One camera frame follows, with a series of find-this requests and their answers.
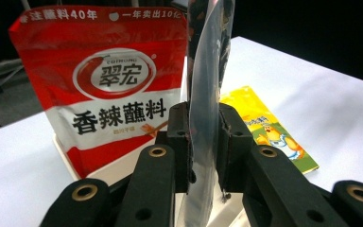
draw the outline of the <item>dark background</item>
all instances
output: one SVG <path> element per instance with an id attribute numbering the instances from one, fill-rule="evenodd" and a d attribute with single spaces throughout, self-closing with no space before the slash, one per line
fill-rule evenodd
<path id="1" fill-rule="evenodd" d="M 124 6 L 126 1 L 112 3 Z M 57 1 L 28 2 L 38 7 Z M 111 1 L 62 2 L 108 5 Z M 165 3 L 164 0 L 153 2 Z M 8 28 L 22 10 L 20 0 L 0 0 L 0 61 L 17 57 L 9 41 Z M 236 0 L 233 35 L 363 79 L 363 0 Z"/>

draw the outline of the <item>red packaging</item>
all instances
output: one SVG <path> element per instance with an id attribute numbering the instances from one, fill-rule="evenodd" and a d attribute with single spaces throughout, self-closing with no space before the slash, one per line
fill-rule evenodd
<path id="1" fill-rule="evenodd" d="M 37 8 L 9 34 L 81 178 L 152 140 L 180 101 L 187 40 L 176 9 Z"/>

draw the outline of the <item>cuihong logo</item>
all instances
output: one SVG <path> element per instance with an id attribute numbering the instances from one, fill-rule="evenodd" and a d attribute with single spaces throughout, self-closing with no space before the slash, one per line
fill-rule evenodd
<path id="1" fill-rule="evenodd" d="M 155 74 L 155 63 L 146 54 L 115 48 L 82 61 L 73 72 L 73 82 L 87 97 L 113 99 L 144 91 Z"/>

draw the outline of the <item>white tabletop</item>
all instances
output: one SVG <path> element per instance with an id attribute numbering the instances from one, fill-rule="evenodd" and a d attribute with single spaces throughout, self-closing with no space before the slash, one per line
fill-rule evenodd
<path id="1" fill-rule="evenodd" d="M 243 85 L 320 164 L 310 182 L 363 182 L 362 80 L 235 38 L 222 93 Z M 73 181 L 53 134 L 44 113 L 0 129 L 0 226 L 38 226 Z"/>

